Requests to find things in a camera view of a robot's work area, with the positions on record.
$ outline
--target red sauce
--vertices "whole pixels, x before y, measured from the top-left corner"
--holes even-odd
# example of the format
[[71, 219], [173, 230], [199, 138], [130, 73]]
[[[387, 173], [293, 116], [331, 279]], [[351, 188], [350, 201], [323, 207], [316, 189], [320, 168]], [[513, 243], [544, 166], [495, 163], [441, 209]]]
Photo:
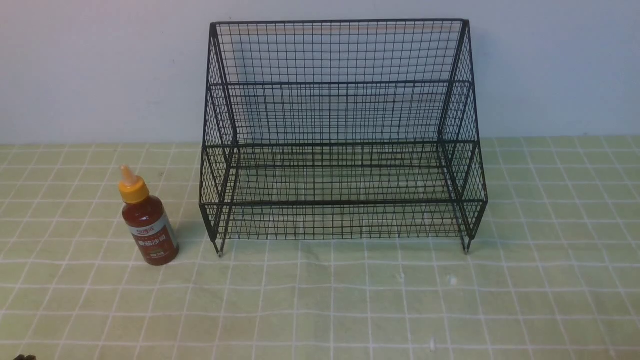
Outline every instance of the red sauce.
[[178, 255], [180, 247], [176, 242], [171, 224], [166, 220], [166, 213], [160, 199], [149, 195], [141, 202], [125, 203], [122, 217], [127, 225], [133, 228], [131, 234], [148, 264], [165, 265]]

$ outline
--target plastic squeeze bottle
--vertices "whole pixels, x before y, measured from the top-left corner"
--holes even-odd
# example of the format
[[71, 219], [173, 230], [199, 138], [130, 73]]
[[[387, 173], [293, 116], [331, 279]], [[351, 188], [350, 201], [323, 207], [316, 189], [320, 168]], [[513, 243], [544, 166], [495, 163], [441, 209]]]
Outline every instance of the plastic squeeze bottle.
[[122, 165], [120, 171], [122, 180], [118, 188], [125, 202], [122, 217], [142, 257], [154, 266], [170, 263], [178, 255], [180, 247], [162, 201], [149, 194], [142, 177], [133, 174], [127, 165]]

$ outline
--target metal wire shelf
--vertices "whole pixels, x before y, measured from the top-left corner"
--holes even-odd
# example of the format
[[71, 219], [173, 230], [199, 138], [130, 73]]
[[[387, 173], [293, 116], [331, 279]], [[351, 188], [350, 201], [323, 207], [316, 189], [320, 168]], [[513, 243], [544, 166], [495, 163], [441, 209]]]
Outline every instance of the metal wire shelf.
[[468, 252], [487, 202], [467, 20], [211, 24], [200, 209], [219, 254], [407, 236]]

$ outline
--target white grid line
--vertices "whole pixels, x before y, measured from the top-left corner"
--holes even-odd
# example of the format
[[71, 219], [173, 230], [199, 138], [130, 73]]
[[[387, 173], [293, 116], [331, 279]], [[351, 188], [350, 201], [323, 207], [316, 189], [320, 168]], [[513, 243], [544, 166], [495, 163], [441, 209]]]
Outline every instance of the white grid line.
[[[189, 190], [191, 189], [191, 184], [193, 184], [193, 180], [194, 178], [197, 178], [197, 175], [199, 174], [198, 171], [196, 171], [196, 169], [194, 168], [191, 172], [191, 183], [189, 184], [189, 188], [187, 188], [187, 193], [185, 194], [185, 203], [182, 206], [182, 209], [180, 210], [180, 215], [178, 217], [178, 222], [177, 222], [177, 228], [179, 228], [182, 225], [182, 215], [184, 214], [184, 208], [187, 206], [187, 202], [186, 202], [186, 198], [189, 196]], [[193, 270], [193, 276], [191, 277], [191, 282], [189, 283], [189, 290], [187, 290], [187, 297], [184, 301], [184, 309], [182, 310], [182, 318], [180, 319], [180, 327], [178, 328], [178, 338], [177, 341], [178, 343], [175, 344], [175, 347], [173, 348], [173, 355], [171, 356], [172, 360], [175, 360], [175, 356], [178, 353], [178, 344], [180, 341], [180, 338], [182, 337], [182, 329], [184, 327], [184, 318], [187, 315], [187, 310], [189, 309], [189, 301], [191, 298], [191, 290], [193, 290], [193, 283], [195, 282], [196, 276], [198, 274], [198, 267], [200, 266], [200, 260], [202, 259], [202, 252], [204, 251], [204, 247], [205, 244], [208, 243], [208, 241], [206, 239], [201, 239], [202, 244], [200, 245], [200, 252], [198, 253], [198, 261], [196, 262], [196, 266], [195, 269]]]
[[[502, 156], [500, 155], [500, 153], [498, 153], [498, 159], [500, 161], [500, 164], [502, 164]], [[513, 187], [511, 185], [509, 185], [509, 190], [515, 196], [515, 191], [514, 191], [514, 189], [513, 189]], [[519, 203], [516, 203], [516, 207], [518, 208], [518, 212], [519, 212], [520, 216], [524, 217], [524, 213], [522, 212], [522, 208], [520, 208], [520, 204]], [[527, 223], [526, 222], [524, 223], [524, 229], [525, 229], [525, 232], [527, 233], [527, 239], [529, 240], [529, 243], [533, 243], [533, 241], [531, 241], [531, 234], [529, 232], [529, 228], [527, 227]], [[549, 283], [547, 281], [547, 277], [545, 276], [545, 273], [544, 273], [544, 271], [542, 269], [542, 265], [540, 263], [540, 257], [538, 256], [538, 252], [536, 251], [535, 247], [532, 246], [532, 248], [533, 248], [533, 254], [534, 254], [535, 258], [536, 258], [536, 262], [538, 263], [538, 270], [540, 271], [542, 279], [545, 282], [545, 287], [547, 289], [550, 289]], [[554, 313], [556, 314], [556, 317], [560, 316], [560, 312], [558, 311], [558, 308], [557, 308], [556, 301], [555, 301], [554, 297], [551, 296], [550, 292], [548, 292], [548, 296], [549, 296], [549, 300], [551, 300], [551, 304], [553, 305]], [[564, 329], [564, 324], [562, 324], [562, 322], [559, 322], [559, 324], [560, 324], [560, 329], [562, 330], [562, 334], [564, 336], [564, 341], [565, 341], [565, 343], [567, 345], [569, 345], [569, 337], [567, 336], [566, 330]], [[570, 353], [571, 353], [571, 358], [573, 360], [575, 360], [575, 354], [573, 353], [573, 351], [570, 350]]]
[[[92, 153], [92, 152], [93, 152], [93, 149], [89, 151], [89, 154], [88, 154], [88, 155], [87, 155], [87, 157], [86, 157], [86, 161], [84, 162], [84, 165], [85, 165], [85, 166], [89, 163], [89, 158], [91, 157], [91, 153]], [[49, 178], [49, 180], [51, 180], [51, 179], [53, 178], [54, 174], [55, 174], [55, 172], [51, 173], [51, 177]], [[67, 203], [67, 200], [69, 200], [69, 198], [71, 197], [72, 192], [73, 192], [73, 191], [74, 191], [74, 189], [76, 188], [76, 186], [77, 186], [77, 184], [78, 184], [79, 179], [80, 179], [80, 174], [78, 174], [78, 175], [77, 175], [77, 178], [76, 178], [75, 183], [73, 184], [73, 186], [72, 186], [72, 187], [71, 187], [71, 189], [69, 190], [69, 193], [67, 194], [67, 197], [65, 198], [65, 200], [62, 202], [62, 206], [61, 206], [61, 207], [60, 207], [60, 209], [58, 210], [58, 212], [57, 212], [57, 214], [56, 214], [56, 217], [55, 217], [55, 219], [54, 219], [53, 223], [51, 224], [51, 227], [49, 228], [49, 231], [48, 231], [48, 232], [47, 232], [47, 234], [45, 235], [44, 240], [42, 240], [42, 243], [44, 243], [45, 241], [47, 241], [46, 239], [48, 239], [49, 234], [51, 234], [51, 232], [53, 231], [53, 228], [54, 228], [54, 226], [56, 225], [56, 222], [57, 222], [57, 220], [58, 220], [58, 217], [59, 217], [59, 216], [60, 216], [60, 214], [62, 213], [62, 209], [64, 208], [64, 205]], [[68, 261], [68, 260], [69, 260], [69, 258], [71, 257], [71, 253], [72, 253], [72, 251], [73, 251], [73, 249], [74, 249], [74, 245], [76, 244], [76, 241], [78, 240], [78, 237], [80, 237], [80, 232], [78, 232], [77, 236], [74, 238], [73, 242], [71, 243], [71, 248], [69, 249], [69, 253], [67, 254], [67, 257], [66, 257], [65, 261]], [[56, 275], [55, 280], [53, 280], [53, 284], [56, 284], [56, 282], [58, 282], [58, 279], [60, 278], [60, 275], [62, 275], [62, 272], [63, 272], [63, 271], [64, 271], [64, 266], [61, 266], [61, 267], [60, 267], [60, 270], [58, 270], [58, 274]], [[49, 299], [51, 298], [51, 294], [53, 293], [53, 289], [54, 289], [53, 287], [51, 287], [51, 288], [49, 289], [49, 292], [47, 293], [47, 296], [45, 297], [45, 300], [42, 302], [42, 306], [41, 306], [40, 310], [44, 309], [44, 307], [47, 305], [47, 301], [49, 301]], [[37, 325], [37, 323], [38, 323], [38, 319], [40, 319], [40, 314], [36, 315], [36, 318], [35, 318], [35, 320], [33, 321], [33, 326], [31, 326], [31, 329], [29, 330], [28, 335], [25, 337], [24, 343], [23, 343], [23, 344], [22, 344], [22, 346], [20, 347], [20, 351], [19, 351], [20, 353], [22, 353], [22, 351], [24, 350], [24, 347], [25, 347], [25, 345], [26, 345], [26, 343], [27, 343], [27, 340], [28, 340], [28, 339], [30, 339], [30, 337], [32, 336], [33, 331], [35, 330], [36, 325]]]

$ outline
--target black wire rack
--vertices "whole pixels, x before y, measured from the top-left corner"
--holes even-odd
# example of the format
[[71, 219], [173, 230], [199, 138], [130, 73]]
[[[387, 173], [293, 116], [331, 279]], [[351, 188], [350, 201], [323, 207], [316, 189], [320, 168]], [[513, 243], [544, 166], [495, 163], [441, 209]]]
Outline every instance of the black wire rack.
[[488, 202], [469, 21], [215, 22], [200, 209], [228, 238], [455, 236]]

